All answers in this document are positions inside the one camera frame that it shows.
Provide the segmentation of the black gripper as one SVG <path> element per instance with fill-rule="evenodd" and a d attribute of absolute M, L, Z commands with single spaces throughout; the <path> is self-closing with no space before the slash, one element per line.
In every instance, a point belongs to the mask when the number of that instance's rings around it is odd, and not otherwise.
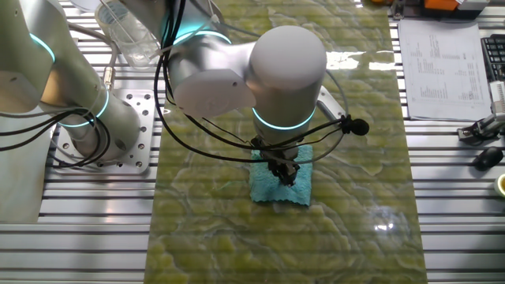
<path fill-rule="evenodd" d="M 298 164 L 283 163 L 277 159 L 269 159 L 268 169 L 274 176 L 279 177 L 283 185 L 293 186 L 300 166 Z"/>

